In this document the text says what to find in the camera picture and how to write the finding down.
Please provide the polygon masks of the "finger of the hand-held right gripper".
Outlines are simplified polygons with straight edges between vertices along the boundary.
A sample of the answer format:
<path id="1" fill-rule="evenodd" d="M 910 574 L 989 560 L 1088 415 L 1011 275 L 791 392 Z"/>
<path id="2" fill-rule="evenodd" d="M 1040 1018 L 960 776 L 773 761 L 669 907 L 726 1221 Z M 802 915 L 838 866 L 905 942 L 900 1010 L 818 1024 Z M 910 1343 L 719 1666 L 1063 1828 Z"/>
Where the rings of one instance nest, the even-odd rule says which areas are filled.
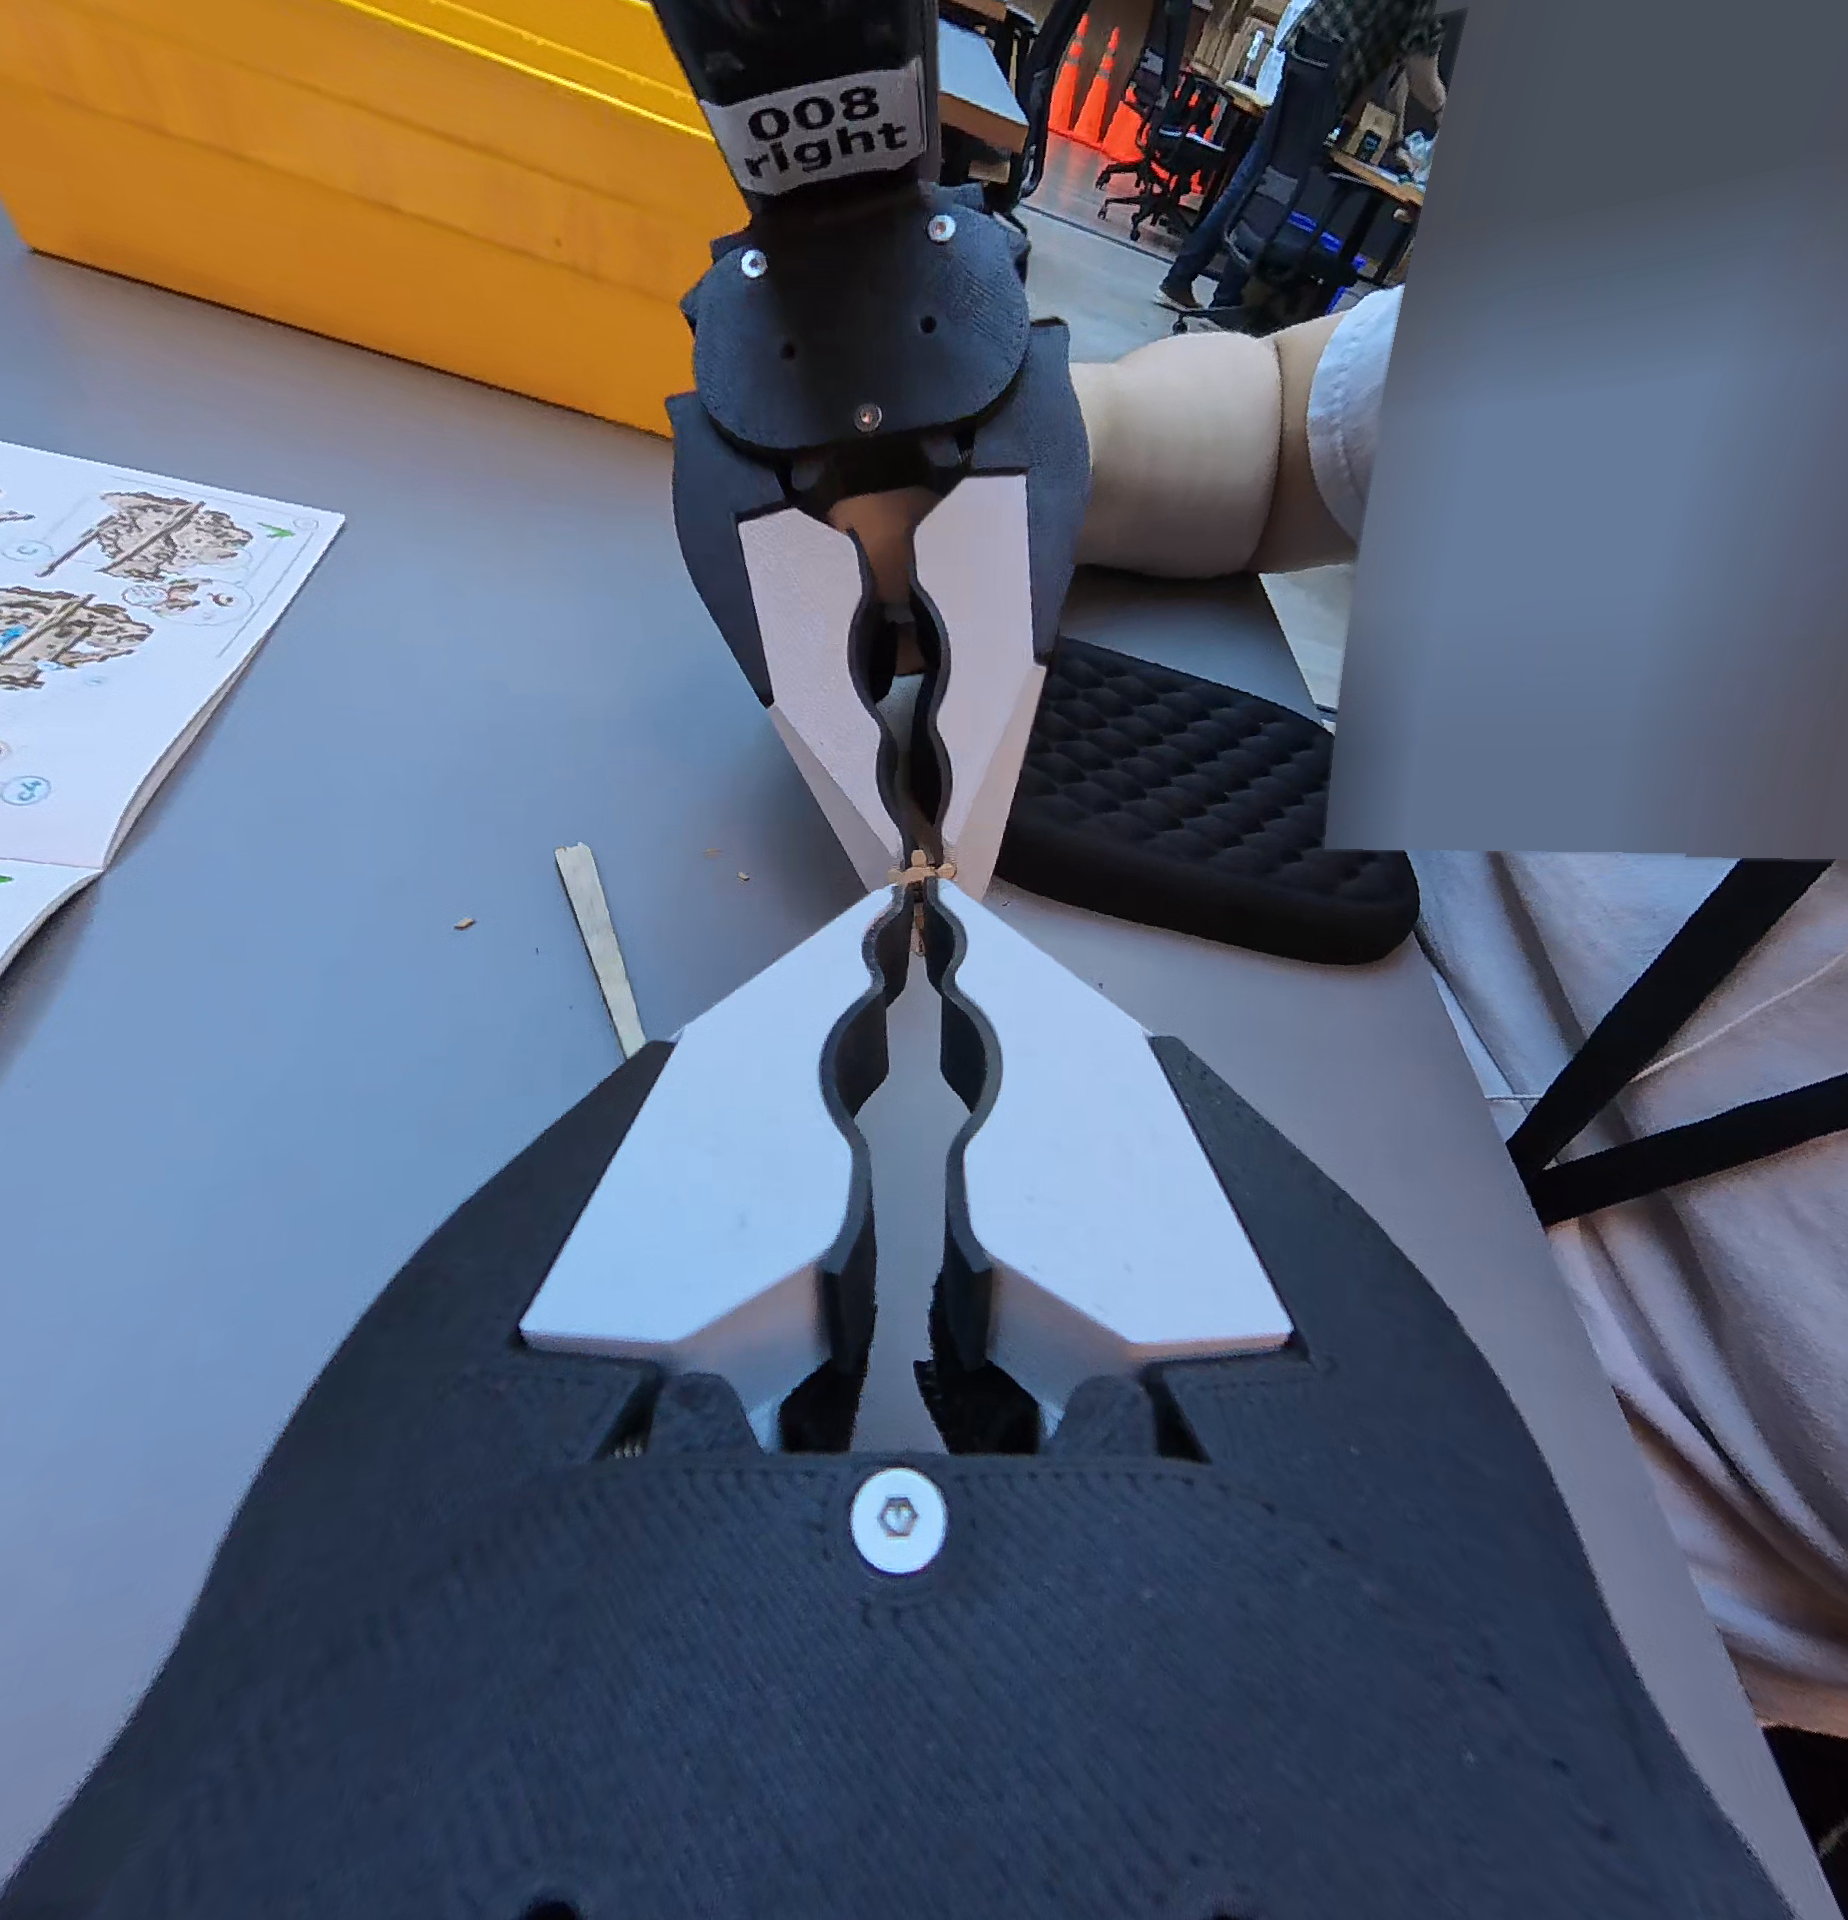
<path id="1" fill-rule="evenodd" d="M 954 883 L 994 875 L 1045 670 L 1033 651 L 1028 480 L 964 479 L 910 537 L 914 630 L 937 659 L 910 712 L 910 793 Z"/>
<path id="2" fill-rule="evenodd" d="M 867 889 L 907 866 L 895 747 L 864 681 L 872 584 L 854 537 L 799 511 L 736 526 L 766 715 Z"/>

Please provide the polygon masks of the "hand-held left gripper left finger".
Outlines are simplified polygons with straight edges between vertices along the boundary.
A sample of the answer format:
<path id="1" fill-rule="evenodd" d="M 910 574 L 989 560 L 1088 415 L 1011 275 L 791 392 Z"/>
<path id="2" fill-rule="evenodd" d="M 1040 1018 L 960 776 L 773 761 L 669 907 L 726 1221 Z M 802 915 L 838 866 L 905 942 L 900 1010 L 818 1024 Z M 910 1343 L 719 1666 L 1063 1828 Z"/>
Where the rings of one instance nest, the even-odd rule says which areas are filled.
<path id="1" fill-rule="evenodd" d="M 520 1321 L 537 1351 L 726 1380 L 759 1443 L 840 1451 L 874 1330 L 869 1160 L 910 901 L 869 895 L 687 1023 Z"/>

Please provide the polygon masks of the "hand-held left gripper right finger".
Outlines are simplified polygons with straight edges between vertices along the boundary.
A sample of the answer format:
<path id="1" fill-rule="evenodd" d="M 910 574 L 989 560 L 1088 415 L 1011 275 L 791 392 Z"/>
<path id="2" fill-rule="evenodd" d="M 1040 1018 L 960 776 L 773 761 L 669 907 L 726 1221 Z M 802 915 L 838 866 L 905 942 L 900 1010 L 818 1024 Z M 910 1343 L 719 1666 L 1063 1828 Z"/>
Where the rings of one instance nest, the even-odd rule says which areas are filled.
<path id="1" fill-rule="evenodd" d="M 1293 1324 L 1144 1030 L 954 886 L 919 896 L 945 1168 L 919 1392 L 954 1453 L 1031 1453 L 1083 1380 Z"/>

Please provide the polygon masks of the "small wooden model part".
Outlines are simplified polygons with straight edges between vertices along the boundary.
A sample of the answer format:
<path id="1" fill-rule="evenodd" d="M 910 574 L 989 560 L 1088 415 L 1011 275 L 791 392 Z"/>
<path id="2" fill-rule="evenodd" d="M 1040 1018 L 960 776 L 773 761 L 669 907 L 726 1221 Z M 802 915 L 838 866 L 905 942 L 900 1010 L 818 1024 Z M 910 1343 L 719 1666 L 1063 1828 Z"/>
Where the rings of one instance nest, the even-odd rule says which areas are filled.
<path id="1" fill-rule="evenodd" d="M 937 882 L 954 882 L 955 865 L 952 860 L 929 862 L 925 848 L 913 848 L 908 855 L 908 865 L 900 870 L 888 872 L 888 883 L 894 889 L 905 892 L 908 901 L 910 915 L 910 951 L 924 957 L 927 951 L 927 920 L 925 907 L 927 902 L 922 899 L 922 889 L 927 883 Z"/>

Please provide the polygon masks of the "person's right forearm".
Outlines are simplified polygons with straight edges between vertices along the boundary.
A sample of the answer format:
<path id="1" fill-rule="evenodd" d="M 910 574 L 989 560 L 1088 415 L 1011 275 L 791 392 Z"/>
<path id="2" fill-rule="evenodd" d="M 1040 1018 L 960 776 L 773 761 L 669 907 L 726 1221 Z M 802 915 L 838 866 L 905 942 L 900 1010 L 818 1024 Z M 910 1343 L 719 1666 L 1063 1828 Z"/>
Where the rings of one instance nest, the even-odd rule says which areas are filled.
<path id="1" fill-rule="evenodd" d="M 1078 561 L 1198 581 L 1350 561 L 1356 543 L 1326 511 L 1306 441 L 1340 323 L 1196 333 L 1074 365 L 1090 455 Z"/>

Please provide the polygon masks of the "black quilted wrist rest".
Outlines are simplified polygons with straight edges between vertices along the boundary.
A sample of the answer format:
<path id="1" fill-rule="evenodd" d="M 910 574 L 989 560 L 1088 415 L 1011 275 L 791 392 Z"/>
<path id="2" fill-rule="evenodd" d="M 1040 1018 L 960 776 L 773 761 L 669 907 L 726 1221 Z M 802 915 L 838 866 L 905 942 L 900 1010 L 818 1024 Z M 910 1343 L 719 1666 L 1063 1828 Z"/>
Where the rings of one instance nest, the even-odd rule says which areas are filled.
<path id="1" fill-rule="evenodd" d="M 1063 637 L 994 872 L 1230 948 L 1377 963 L 1416 925 L 1414 870 L 1324 848 L 1330 756 L 1290 707 Z"/>

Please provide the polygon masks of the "thin wooden stick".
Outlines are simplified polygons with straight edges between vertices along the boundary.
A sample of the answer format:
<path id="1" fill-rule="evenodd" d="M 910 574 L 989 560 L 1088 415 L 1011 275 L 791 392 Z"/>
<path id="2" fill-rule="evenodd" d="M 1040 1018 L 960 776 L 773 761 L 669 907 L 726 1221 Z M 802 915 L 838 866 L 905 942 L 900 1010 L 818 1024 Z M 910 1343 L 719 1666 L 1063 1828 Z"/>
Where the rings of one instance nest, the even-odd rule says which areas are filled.
<path id="1" fill-rule="evenodd" d="M 644 1032 L 600 883 L 600 869 L 583 842 L 556 846 L 555 865 L 613 1033 L 624 1057 L 629 1060 L 644 1046 Z"/>

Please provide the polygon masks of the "black office chair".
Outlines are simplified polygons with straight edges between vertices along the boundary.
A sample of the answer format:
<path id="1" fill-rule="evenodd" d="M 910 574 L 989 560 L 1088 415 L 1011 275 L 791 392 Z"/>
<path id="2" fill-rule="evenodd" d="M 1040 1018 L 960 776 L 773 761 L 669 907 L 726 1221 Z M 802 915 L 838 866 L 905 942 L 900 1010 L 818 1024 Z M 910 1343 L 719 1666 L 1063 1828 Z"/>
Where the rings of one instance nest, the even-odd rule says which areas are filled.
<path id="1" fill-rule="evenodd" d="M 1235 123 L 1224 83 L 1183 70 L 1172 93 L 1151 106 L 1134 157 L 1113 160 L 1097 175 L 1097 220 L 1128 207 L 1132 242 L 1149 227 L 1161 239 L 1185 239 L 1221 191 Z"/>

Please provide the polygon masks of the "yellow plastic bin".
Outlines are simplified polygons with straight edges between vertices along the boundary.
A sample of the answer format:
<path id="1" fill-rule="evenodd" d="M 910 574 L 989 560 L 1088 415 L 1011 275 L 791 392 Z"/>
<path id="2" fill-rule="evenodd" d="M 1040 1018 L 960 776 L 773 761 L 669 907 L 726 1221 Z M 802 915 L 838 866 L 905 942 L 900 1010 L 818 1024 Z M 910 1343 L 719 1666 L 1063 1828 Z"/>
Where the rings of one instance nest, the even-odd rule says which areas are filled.
<path id="1" fill-rule="evenodd" d="M 741 199 L 649 5 L 0 2 L 41 253 L 667 435 Z"/>

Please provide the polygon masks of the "person's white shirt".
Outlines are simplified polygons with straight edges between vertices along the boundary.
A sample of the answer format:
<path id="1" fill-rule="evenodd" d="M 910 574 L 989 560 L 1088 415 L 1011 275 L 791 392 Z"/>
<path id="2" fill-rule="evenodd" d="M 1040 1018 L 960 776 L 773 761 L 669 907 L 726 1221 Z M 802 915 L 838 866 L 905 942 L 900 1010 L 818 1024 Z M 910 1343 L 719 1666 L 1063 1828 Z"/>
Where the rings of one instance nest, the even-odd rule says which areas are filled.
<path id="1" fill-rule="evenodd" d="M 1429 854 L 1429 958 L 1520 1107 L 1727 875 L 1704 855 Z M 1589 1146 L 1848 1071 L 1848 862 Z M 1551 1228 L 1704 1609 L 1760 1720 L 1848 1738 L 1848 1129 Z"/>

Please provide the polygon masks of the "model instruction booklet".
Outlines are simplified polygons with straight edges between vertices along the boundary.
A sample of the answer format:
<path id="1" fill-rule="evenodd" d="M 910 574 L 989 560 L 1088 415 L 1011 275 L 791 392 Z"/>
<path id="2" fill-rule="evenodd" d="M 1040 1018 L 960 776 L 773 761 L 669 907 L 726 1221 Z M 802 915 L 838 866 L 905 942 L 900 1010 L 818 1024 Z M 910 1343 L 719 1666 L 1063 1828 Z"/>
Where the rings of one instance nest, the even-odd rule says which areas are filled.
<path id="1" fill-rule="evenodd" d="M 0 974 L 103 875 L 341 527 L 0 441 Z"/>

